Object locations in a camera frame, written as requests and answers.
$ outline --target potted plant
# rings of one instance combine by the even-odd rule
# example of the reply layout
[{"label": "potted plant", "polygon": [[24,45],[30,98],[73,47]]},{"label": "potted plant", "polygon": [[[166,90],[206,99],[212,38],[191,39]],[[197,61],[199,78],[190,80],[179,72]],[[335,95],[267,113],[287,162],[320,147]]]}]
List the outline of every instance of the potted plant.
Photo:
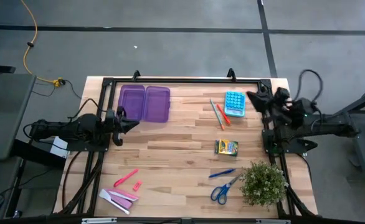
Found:
[{"label": "potted plant", "polygon": [[244,168],[239,189],[244,195],[244,203],[249,205],[266,206],[276,204],[285,198],[288,186],[283,171],[277,165],[270,165],[264,161],[254,163],[250,168]]}]

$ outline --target purple plastic container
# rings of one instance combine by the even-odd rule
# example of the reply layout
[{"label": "purple plastic container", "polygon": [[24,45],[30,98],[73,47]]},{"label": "purple plastic container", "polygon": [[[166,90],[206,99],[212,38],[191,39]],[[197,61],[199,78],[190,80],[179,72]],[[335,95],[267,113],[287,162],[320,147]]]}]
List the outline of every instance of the purple plastic container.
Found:
[{"label": "purple plastic container", "polygon": [[165,123],[169,119],[170,89],[148,86],[145,92],[143,119],[150,122]]},{"label": "purple plastic container", "polygon": [[141,120],[144,97],[145,87],[143,85],[123,85],[121,87],[118,106],[125,108],[127,119]]}]

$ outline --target concrete floor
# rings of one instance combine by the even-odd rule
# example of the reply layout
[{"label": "concrete floor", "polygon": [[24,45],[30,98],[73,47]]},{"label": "concrete floor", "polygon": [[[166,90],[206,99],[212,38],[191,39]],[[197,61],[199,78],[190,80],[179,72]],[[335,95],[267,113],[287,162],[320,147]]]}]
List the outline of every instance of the concrete floor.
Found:
[{"label": "concrete floor", "polygon": [[[256,0],[26,3],[42,26],[262,28]],[[263,4],[269,29],[365,30],[363,0],[263,0]],[[31,25],[32,21],[19,1],[0,0],[0,24]],[[25,73],[22,56],[33,35],[32,31],[0,30],[0,65]],[[88,75],[132,75],[135,70],[142,75],[223,77],[232,67],[239,77],[271,77],[266,44],[263,34],[41,31],[28,64],[38,76],[70,80],[81,94]],[[270,45],[277,75],[288,78],[292,93],[304,68],[321,74],[325,87],[318,104],[324,113],[338,111],[365,92],[365,33],[270,34]],[[311,76],[304,79],[302,96],[315,95],[318,84],[312,81]],[[51,87],[35,86],[35,91],[49,93]],[[69,86],[49,98],[32,95],[22,125],[40,118],[66,120],[78,104]],[[358,172],[347,160],[351,141],[335,136],[314,140],[319,147],[309,152],[308,161],[320,215],[365,222],[365,183],[349,185],[345,179]],[[33,189],[23,193],[19,208],[26,216],[49,213],[53,204],[34,199],[55,195],[56,190],[30,186]]]}]

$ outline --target wooden table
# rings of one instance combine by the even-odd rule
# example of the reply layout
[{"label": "wooden table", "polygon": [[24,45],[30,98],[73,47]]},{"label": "wooden table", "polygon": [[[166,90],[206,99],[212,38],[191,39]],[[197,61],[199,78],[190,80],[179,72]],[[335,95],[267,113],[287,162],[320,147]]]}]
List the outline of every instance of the wooden table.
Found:
[{"label": "wooden table", "polygon": [[[87,77],[82,102],[87,98],[98,101],[103,77]],[[210,199],[214,187],[224,185],[239,173],[209,179],[210,174],[250,166],[250,161],[268,161],[263,151],[261,114],[255,112],[246,98],[244,118],[233,118],[232,124],[221,130],[209,99],[223,105],[227,90],[246,92],[257,91],[254,84],[208,84],[208,83],[146,83],[165,86],[171,91],[171,107],[167,123],[142,121],[137,127],[123,135],[124,144],[116,147],[112,142],[105,154],[100,189],[112,188],[113,183],[139,169],[118,188],[139,196],[130,209],[131,217],[194,217],[194,218],[276,218],[277,209],[249,206],[242,202],[236,182],[228,192],[227,203],[219,205]],[[117,105],[122,84],[116,87],[113,105]],[[288,88],[287,79],[272,79],[273,92],[278,86]],[[96,113],[94,104],[87,104],[82,113]],[[214,154],[214,141],[228,139],[239,142],[237,157]],[[68,156],[65,170],[74,153]],[[66,202],[82,184],[87,153],[81,153],[72,164],[66,186]],[[287,154],[287,164],[293,189],[314,213],[317,213],[313,190],[306,164],[300,157]],[[132,187],[141,180],[139,191]],[[86,207],[91,189],[86,197]],[[62,185],[60,186],[55,210],[61,206]],[[95,216],[124,217],[106,200],[97,197]]]}]

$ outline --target pink marker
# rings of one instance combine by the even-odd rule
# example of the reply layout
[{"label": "pink marker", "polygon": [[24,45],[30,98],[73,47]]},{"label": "pink marker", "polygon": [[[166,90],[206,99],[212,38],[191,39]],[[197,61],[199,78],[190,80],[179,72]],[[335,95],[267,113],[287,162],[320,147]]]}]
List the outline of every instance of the pink marker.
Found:
[{"label": "pink marker", "polygon": [[127,174],[124,178],[116,181],[114,184],[113,184],[113,187],[116,187],[117,185],[120,185],[121,183],[123,183],[125,180],[127,180],[129,177],[131,177],[133,174],[137,173],[138,172],[138,169],[135,169],[133,170],[131,173]]}]

